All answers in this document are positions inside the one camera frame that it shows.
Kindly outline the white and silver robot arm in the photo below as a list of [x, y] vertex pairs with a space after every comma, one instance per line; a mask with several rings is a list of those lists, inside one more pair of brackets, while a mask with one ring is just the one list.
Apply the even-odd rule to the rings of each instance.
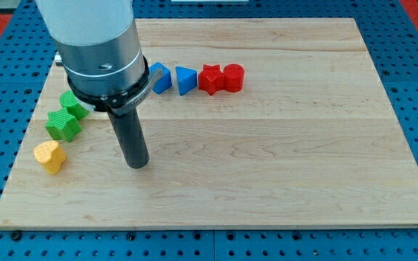
[[77, 99], [91, 111], [124, 115], [163, 71], [150, 72], [131, 0], [36, 0]]

